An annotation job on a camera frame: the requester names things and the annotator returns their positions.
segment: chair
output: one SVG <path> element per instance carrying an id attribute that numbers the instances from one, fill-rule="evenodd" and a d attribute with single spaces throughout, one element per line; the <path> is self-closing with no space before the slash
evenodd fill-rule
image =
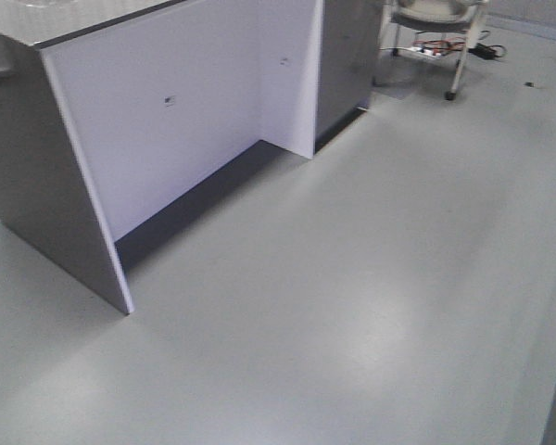
<path id="1" fill-rule="evenodd" d="M 451 89 L 445 93 L 454 100 L 469 49 L 477 45 L 486 21 L 488 0 L 393 0 L 391 22 L 396 23 L 393 56 L 398 55 L 399 31 L 403 26 L 419 32 L 465 34 L 465 44 L 456 64 Z"/>

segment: chair seat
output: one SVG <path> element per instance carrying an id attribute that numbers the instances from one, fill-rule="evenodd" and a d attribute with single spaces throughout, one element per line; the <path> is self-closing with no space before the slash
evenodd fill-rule
<path id="1" fill-rule="evenodd" d="M 470 27 L 471 17 L 448 21 L 431 21 L 418 19 L 415 15 L 408 16 L 401 10 L 391 16 L 391 21 L 406 28 L 425 32 L 462 32 Z"/>

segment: gray floor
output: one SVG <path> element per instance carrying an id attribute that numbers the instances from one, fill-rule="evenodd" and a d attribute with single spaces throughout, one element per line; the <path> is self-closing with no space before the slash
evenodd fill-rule
<path id="1" fill-rule="evenodd" d="M 315 160 L 259 146 L 195 191 L 130 317 L 0 226 L 0 444 L 537 445 L 556 43 L 490 41 L 456 102 L 417 70 Z"/>

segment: cabinet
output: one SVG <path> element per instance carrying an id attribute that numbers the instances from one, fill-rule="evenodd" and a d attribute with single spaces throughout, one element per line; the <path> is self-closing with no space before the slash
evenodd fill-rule
<path id="1" fill-rule="evenodd" d="M 188 0 L 39 44 L 0 37 L 0 219 L 130 313 L 117 240 L 259 140 L 313 157 L 323 13 Z"/>

